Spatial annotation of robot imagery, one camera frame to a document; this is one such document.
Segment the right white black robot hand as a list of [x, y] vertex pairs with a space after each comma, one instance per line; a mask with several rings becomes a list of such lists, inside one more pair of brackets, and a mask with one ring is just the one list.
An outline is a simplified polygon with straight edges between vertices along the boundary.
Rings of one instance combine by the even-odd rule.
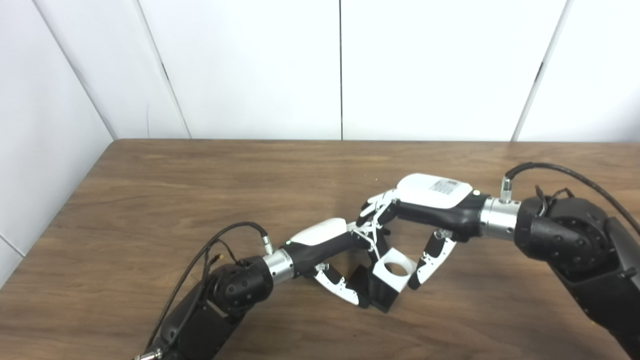
[[512, 241], [521, 205], [478, 191], [467, 182], [413, 173], [395, 188], [370, 197], [356, 226], [370, 223], [382, 229], [393, 219], [402, 219], [435, 228], [407, 281], [416, 290], [443, 264], [455, 244], [480, 237]]

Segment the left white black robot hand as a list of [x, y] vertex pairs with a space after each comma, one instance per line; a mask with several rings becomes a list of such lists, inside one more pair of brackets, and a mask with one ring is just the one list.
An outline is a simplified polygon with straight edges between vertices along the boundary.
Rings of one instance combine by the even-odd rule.
[[[327, 291], [346, 302], [366, 309], [369, 305], [387, 312], [398, 291], [373, 273], [389, 251], [390, 231], [366, 221], [361, 226], [343, 218], [330, 218], [298, 232], [278, 250], [263, 256], [274, 285], [298, 277], [313, 278]], [[370, 267], [360, 266], [345, 278], [327, 259], [350, 249], [367, 251]]]

